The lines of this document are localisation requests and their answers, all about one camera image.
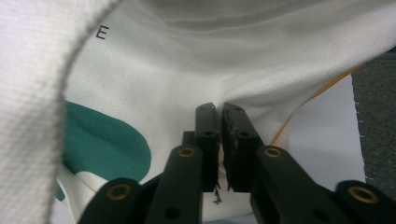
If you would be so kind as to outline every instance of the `white cloth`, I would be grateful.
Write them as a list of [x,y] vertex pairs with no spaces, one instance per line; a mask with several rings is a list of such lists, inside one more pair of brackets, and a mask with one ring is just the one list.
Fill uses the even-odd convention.
[[[335,190],[343,180],[365,182],[352,77],[343,78],[320,96],[297,109],[288,125],[289,152],[321,186]],[[53,224],[72,224],[67,207],[55,200]],[[207,224],[256,224],[250,214]]]
[[[0,222],[48,221],[66,75],[115,2],[0,6]],[[151,150],[144,182],[162,171],[181,133],[193,129],[199,104],[244,107],[270,143],[324,84],[396,45],[395,12],[394,1],[125,1],[105,21],[106,45],[92,34],[84,46],[66,96],[144,135]],[[91,50],[106,57],[84,58]],[[133,106],[139,110],[126,109]],[[205,205],[205,219],[246,213],[247,200],[232,203],[239,197],[224,193],[227,206]]]

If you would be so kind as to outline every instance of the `gray surface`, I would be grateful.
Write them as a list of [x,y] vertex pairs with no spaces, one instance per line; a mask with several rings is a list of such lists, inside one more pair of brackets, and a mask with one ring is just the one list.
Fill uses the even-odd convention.
[[396,201],[396,58],[352,75],[367,183]]

